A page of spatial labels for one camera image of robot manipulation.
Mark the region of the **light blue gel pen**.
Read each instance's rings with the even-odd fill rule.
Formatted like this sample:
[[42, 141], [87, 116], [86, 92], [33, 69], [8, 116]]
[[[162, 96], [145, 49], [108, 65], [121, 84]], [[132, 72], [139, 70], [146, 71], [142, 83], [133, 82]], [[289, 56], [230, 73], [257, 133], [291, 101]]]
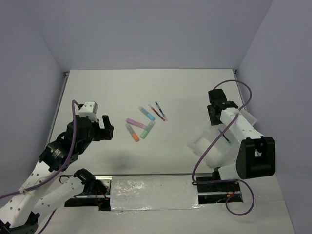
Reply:
[[227, 141], [228, 144], [231, 144], [231, 141], [225, 136], [225, 134], [222, 134], [222, 136]]

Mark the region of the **dark blue gel pen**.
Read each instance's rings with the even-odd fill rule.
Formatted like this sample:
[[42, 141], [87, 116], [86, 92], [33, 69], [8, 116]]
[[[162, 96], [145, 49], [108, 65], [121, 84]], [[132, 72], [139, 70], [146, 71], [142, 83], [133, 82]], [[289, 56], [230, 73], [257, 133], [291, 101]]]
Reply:
[[161, 107], [159, 106], [157, 101], [155, 101], [155, 104], [156, 104], [158, 110], [160, 111], [160, 113], [162, 114], [163, 118], [165, 119], [165, 121], [168, 121], [166, 115], [164, 114], [163, 110], [161, 109]]

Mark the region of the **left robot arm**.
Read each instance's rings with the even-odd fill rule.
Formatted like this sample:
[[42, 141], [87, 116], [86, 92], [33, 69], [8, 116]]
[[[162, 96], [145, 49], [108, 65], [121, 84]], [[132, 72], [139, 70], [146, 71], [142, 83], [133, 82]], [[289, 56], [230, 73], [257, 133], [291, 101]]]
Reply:
[[76, 116], [65, 132], [49, 143], [39, 157], [35, 169], [22, 185], [17, 195], [10, 197], [0, 209], [0, 232], [2, 234], [33, 234], [39, 224], [70, 198], [83, 195], [105, 195], [108, 191], [100, 180], [86, 169], [77, 170], [73, 176], [53, 191], [46, 180], [63, 172], [78, 159], [92, 141], [111, 140], [113, 126], [108, 116], [103, 116], [104, 128], [99, 122]]

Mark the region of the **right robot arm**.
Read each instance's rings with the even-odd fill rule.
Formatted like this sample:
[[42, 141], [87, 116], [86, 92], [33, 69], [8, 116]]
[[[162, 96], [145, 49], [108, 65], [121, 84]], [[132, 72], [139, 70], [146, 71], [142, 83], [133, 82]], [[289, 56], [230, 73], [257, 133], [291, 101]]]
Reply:
[[221, 129], [221, 137], [229, 140], [226, 133], [230, 132], [233, 137], [230, 142], [237, 142], [230, 153], [235, 156], [235, 163], [215, 167], [212, 186], [223, 191], [229, 180], [273, 176], [276, 171], [275, 140], [258, 132], [238, 110], [238, 106], [227, 100], [222, 89], [213, 89], [208, 96], [211, 125]]

